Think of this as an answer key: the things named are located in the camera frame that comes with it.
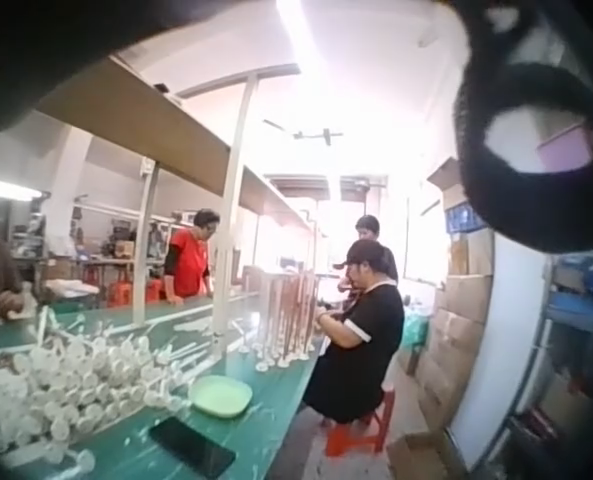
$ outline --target smartphone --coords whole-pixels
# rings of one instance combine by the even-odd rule
[[[176,417],[170,417],[150,428],[149,436],[209,480],[220,477],[236,460],[236,453],[221,447]]]

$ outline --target ceiling fan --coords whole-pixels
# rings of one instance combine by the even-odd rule
[[[294,138],[294,140],[309,140],[309,139],[322,138],[325,140],[325,143],[329,147],[332,145],[332,137],[343,137],[345,135],[342,132],[332,132],[329,128],[323,128],[322,133],[320,133],[319,135],[305,135],[301,130],[299,130],[298,132],[290,132],[282,125],[279,125],[276,122],[272,122],[271,120],[264,119],[263,123],[266,123],[270,127],[280,130],[281,132],[283,132],[287,135],[290,135],[291,137]]]

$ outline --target green bowl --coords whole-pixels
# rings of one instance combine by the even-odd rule
[[[221,375],[201,377],[189,390],[189,400],[194,407],[219,418],[237,417],[251,399],[249,385]]]

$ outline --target shelf support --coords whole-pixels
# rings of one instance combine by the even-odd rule
[[[241,147],[245,134],[250,107],[254,94],[258,90],[258,76],[255,74],[247,77],[243,99],[238,112],[234,141],[229,154],[227,176],[225,177],[225,191],[221,208],[220,231],[218,234],[218,250],[216,256],[216,276],[214,286],[214,312],[213,312],[213,353],[222,355],[227,347],[224,336],[227,333],[228,300],[232,284],[232,256],[234,249],[234,231],[236,227],[236,214],[240,199],[240,188],[243,181],[244,163],[241,160]]]
[[[145,289],[147,288],[147,247],[149,244],[149,222],[152,217],[154,192],[158,183],[160,165],[143,158],[141,172],[145,175],[145,186],[140,201],[138,227],[136,228],[136,248],[134,253],[134,285],[132,298],[132,321],[135,325],[145,325]]]

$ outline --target orange stool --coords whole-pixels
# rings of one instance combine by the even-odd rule
[[[147,282],[147,289],[145,290],[145,302],[156,303],[160,302],[160,292],[163,289],[163,282],[154,278]]]
[[[109,299],[107,306],[123,307],[125,305],[131,305],[132,303],[132,284],[125,282],[112,283],[109,286]]]
[[[389,431],[389,424],[392,420],[392,413],[394,411],[394,401],[396,400],[396,392],[393,386],[383,387],[385,397],[383,398],[383,412],[382,415],[374,412],[361,419],[361,422],[369,425],[373,420],[378,424],[378,431],[374,435],[367,435],[364,437],[355,437],[352,435],[351,424],[335,425],[327,436],[327,447],[325,448],[325,455],[328,457],[340,457],[344,455],[350,448],[358,446],[373,446],[374,453],[380,453],[385,448],[385,438]]]

